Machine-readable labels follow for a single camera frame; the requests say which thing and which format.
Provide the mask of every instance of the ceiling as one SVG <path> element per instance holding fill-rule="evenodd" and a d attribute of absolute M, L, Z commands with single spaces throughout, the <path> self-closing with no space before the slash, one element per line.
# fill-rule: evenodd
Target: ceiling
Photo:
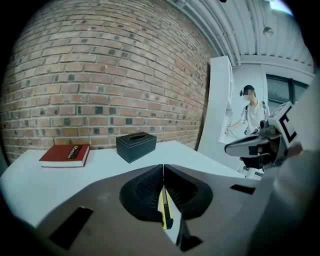
<path fill-rule="evenodd" d="M 313 59 L 293 16 L 273 10 L 267 0 L 168 0 L 198 26 L 218 56 L 228 55 L 233 67 L 260 63 L 308 75 Z M 265 27 L 273 35 L 264 35 Z"/>

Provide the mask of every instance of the black tissue box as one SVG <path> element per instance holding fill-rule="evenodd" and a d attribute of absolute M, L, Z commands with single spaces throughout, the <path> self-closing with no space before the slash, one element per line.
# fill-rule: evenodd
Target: black tissue box
<path fill-rule="evenodd" d="M 156 148 L 157 137 L 146 132 L 138 132 L 117 137 L 116 152 L 129 164 L 145 156 Z"/>

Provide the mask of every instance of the white table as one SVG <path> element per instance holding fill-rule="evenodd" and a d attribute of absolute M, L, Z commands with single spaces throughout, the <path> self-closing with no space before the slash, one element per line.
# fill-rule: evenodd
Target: white table
<path fill-rule="evenodd" d="M 132 163 L 123 160 L 115 148 L 91 150 L 82 168 L 43 168 L 38 160 L 45 152 L 26 151 L 0 178 L 0 188 L 12 213 L 34 227 L 55 207 L 87 185 L 146 166 L 173 164 L 244 178 L 242 174 L 177 141 L 158 143 L 155 151 Z"/>

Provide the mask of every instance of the red book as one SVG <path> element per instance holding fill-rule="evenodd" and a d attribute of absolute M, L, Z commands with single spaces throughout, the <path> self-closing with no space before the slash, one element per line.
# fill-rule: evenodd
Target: red book
<path fill-rule="evenodd" d="M 83 167 L 89 155 L 90 146 L 54 145 L 40 158 L 42 167 L 68 168 Z"/>

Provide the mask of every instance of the man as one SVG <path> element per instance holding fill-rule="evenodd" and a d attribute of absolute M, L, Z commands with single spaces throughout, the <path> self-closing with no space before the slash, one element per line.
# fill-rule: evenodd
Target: man
<path fill-rule="evenodd" d="M 260 127 L 260 121 L 266 120 L 270 116 L 270 110 L 264 101 L 257 99 L 255 88 L 251 85 L 246 85 L 240 91 L 240 96 L 243 96 L 243 99 L 250 103 L 243 108 L 240 120 L 231 127 L 227 127 L 227 131 L 238 128 L 247 121 L 248 127 L 244 134 L 250 136 L 250 134 Z M 255 177 L 255 174 L 262 176 L 263 173 L 255 168 L 249 168 L 246 178 L 252 179 Z"/>

